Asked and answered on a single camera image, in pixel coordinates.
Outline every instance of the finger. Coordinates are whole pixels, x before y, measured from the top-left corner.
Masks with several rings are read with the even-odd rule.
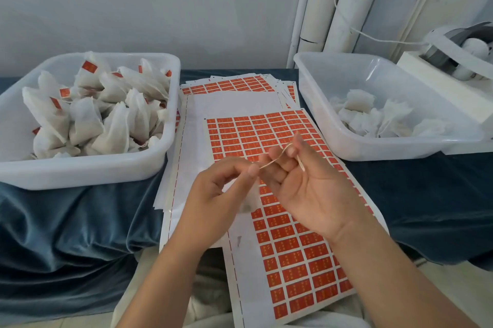
[[[204,174],[206,179],[216,184],[219,188],[231,180],[237,178],[243,171],[248,169],[252,163],[240,157],[226,157],[214,163],[206,169]]]
[[[298,150],[298,157],[308,173],[325,176],[327,174],[337,174],[337,170],[312,149],[299,133],[294,135],[293,145]]]
[[[269,180],[272,179],[278,183],[282,183],[284,181],[287,176],[287,172],[276,162],[269,164],[270,162],[272,162],[272,159],[269,155],[260,155],[259,161],[262,165],[262,169],[260,170],[262,176],[268,175]]]
[[[224,194],[219,196],[219,199],[225,202],[236,213],[241,202],[245,199],[249,190],[257,180],[259,172],[260,168],[258,164],[250,164],[250,166],[237,177],[233,185],[231,185]]]
[[[260,160],[260,164],[262,166],[265,166],[267,163],[269,163],[271,161],[271,159],[269,158],[269,156],[267,154],[260,155],[259,160]],[[271,189],[272,193],[274,195],[276,195],[279,192],[279,190],[280,190],[280,182],[278,182],[274,178],[274,176],[270,173],[270,171],[268,170],[268,168],[270,166],[273,166],[273,165],[275,165],[275,163],[273,163],[272,165],[269,165],[269,166],[267,166],[265,168],[261,168],[260,169],[260,178]]]
[[[298,166],[298,161],[296,161],[296,159],[288,157],[287,155],[287,151],[291,151],[292,149],[296,150],[293,145],[288,146],[286,151],[284,152],[282,152],[282,149],[280,147],[272,147],[269,149],[269,157],[273,160],[275,159],[276,163],[280,165],[283,170],[289,172],[293,168],[296,168]]]

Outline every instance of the plastic tub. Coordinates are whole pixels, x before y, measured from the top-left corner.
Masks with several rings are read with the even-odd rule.
[[[294,56],[299,67],[299,88],[330,149],[342,159],[368,161],[427,157],[453,143],[478,142],[478,124],[444,97],[392,62],[373,55],[302,52]],[[349,131],[328,99],[345,98],[350,89],[376,96],[381,109],[387,99],[406,101],[414,110],[406,124],[414,127],[425,118],[452,124],[450,135],[439,137],[366,138]]]
[[[41,63],[0,95],[0,181],[25,189],[53,189],[128,182],[156,174],[164,163],[166,151],[175,137],[176,108],[180,77],[178,57],[164,53],[100,53],[113,69],[136,69],[141,58],[165,64],[172,71],[169,88],[169,121],[163,136],[152,149],[107,156],[21,160],[33,151],[32,130],[38,127],[22,101],[22,87],[38,88],[41,70],[72,86],[84,53],[63,54]]]

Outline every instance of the white tea bag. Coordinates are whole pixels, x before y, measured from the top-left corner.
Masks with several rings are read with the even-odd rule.
[[[147,59],[142,58],[140,60],[139,72],[144,76],[153,78],[154,80],[156,80],[158,83],[161,84],[162,88],[166,91],[166,93],[169,92],[169,81],[171,79],[170,70],[167,70],[166,72],[162,72],[158,70],[158,68],[154,66],[151,62],[149,62]]]
[[[56,153],[53,158],[71,158],[72,156],[66,151],[59,151]]]
[[[339,111],[339,118],[346,124],[351,123],[354,117],[359,114],[359,112],[348,109],[341,109]]]
[[[362,113],[369,113],[373,107],[375,96],[362,89],[350,89],[348,98],[344,103],[344,108],[356,110]]]
[[[70,106],[70,116],[73,120],[69,129],[72,145],[82,144],[101,135],[105,130],[101,113],[91,97],[73,101]]]
[[[70,99],[70,88],[65,85],[61,85],[57,82],[55,77],[48,71],[41,71],[40,76],[37,78],[37,84],[40,87],[40,91],[48,97],[57,99]]]
[[[123,80],[147,97],[155,100],[168,99],[167,90],[156,79],[144,76],[128,67],[119,67],[118,71],[123,75]]]
[[[93,51],[84,54],[84,62],[75,76],[75,86],[82,88],[103,89],[100,75],[103,72],[111,72],[111,68],[101,55]]]
[[[105,119],[105,131],[96,137],[91,148],[100,154],[121,154],[128,151],[129,146],[129,111],[124,102],[115,105],[113,111]]]
[[[105,88],[98,93],[98,100],[104,102],[117,103],[124,101],[128,91],[132,89],[126,81],[112,73],[103,72],[99,79]]]
[[[159,70],[161,72],[163,76],[163,84],[164,84],[164,89],[167,90],[167,92],[169,93],[169,85],[171,84],[171,76],[172,76],[172,72],[171,70],[168,70],[167,68],[162,68]]]
[[[129,130],[130,136],[141,143],[149,139],[150,109],[145,101],[144,95],[137,89],[132,88],[125,99],[129,107]]]
[[[441,119],[423,119],[413,129],[412,136],[440,136],[450,132],[451,124]]]
[[[341,100],[339,97],[331,97],[329,99],[330,106],[339,113],[339,111],[344,107],[345,100]]]
[[[70,118],[68,112],[63,110],[61,100],[28,87],[22,88],[22,98],[34,119],[46,132],[57,136],[63,143],[67,142]]]
[[[262,207],[262,201],[260,200],[259,180],[253,183],[253,187],[249,190],[245,199],[243,200],[238,213],[253,213],[255,210]]]
[[[379,137],[393,137],[392,128],[413,111],[412,107],[406,102],[395,102],[387,100],[385,102],[382,113],[384,118],[378,130]]]
[[[48,132],[44,127],[40,127],[34,136],[33,151],[34,155],[39,159],[49,158],[49,152],[60,148],[64,145],[53,133]]]
[[[164,131],[164,124],[168,121],[168,109],[159,109],[157,111],[157,124],[154,129],[151,130],[151,136],[162,134]]]

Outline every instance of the string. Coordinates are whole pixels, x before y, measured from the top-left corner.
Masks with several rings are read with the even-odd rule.
[[[339,9],[337,9],[337,2],[336,0],[334,0],[334,7],[335,7],[335,12],[336,13],[339,13],[339,15],[341,16],[342,20],[344,21],[344,23],[346,24],[346,26],[349,27],[349,29],[351,31],[354,31],[356,33],[359,33],[360,35],[363,35],[364,37],[367,37],[373,41],[377,41],[379,43],[395,43],[395,44],[403,44],[403,45],[428,45],[428,43],[425,43],[423,41],[419,42],[419,43],[414,43],[414,42],[408,42],[408,41],[397,41],[397,40],[381,40],[379,38],[374,38],[373,36],[370,36],[370,35],[367,35],[365,32],[362,32],[362,31],[359,31],[357,29],[355,29],[354,27],[352,27],[348,20],[346,19],[346,17],[339,11]]]
[[[289,144],[287,144],[287,145],[284,147],[284,149],[280,152],[279,157],[277,157],[277,158],[276,158],[276,159],[274,159],[274,160],[271,160],[269,163],[267,163],[266,165],[262,166],[262,167],[261,167],[261,169],[262,169],[262,168],[264,168],[264,167],[267,167],[268,165],[270,165],[270,164],[274,163],[275,161],[277,161],[280,157],[282,157],[282,155],[284,154],[284,152],[286,151],[286,149],[287,149],[289,146],[291,146],[291,145],[293,145],[293,143],[289,143]],[[300,165],[300,169],[301,169],[301,171],[305,171],[305,166],[303,166],[303,163],[301,162],[300,156],[296,156],[296,159],[298,160],[298,164]]]

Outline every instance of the hand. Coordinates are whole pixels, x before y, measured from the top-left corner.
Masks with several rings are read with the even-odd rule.
[[[226,157],[199,173],[170,241],[202,255],[229,229],[258,173],[257,164],[239,157]]]
[[[260,164],[275,160],[281,152],[279,146],[270,148],[260,156]],[[336,241],[347,223],[368,215],[349,180],[299,134],[275,163],[260,170],[260,177],[294,218],[329,242]]]

